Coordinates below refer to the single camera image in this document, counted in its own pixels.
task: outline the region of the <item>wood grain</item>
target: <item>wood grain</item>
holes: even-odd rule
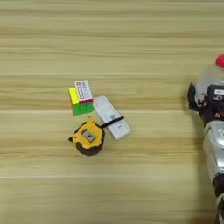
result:
[[[186,90],[223,53],[223,1],[0,1],[1,224],[210,224]],[[83,157],[68,88],[88,79],[132,132]],[[96,113],[93,117],[101,123]]]

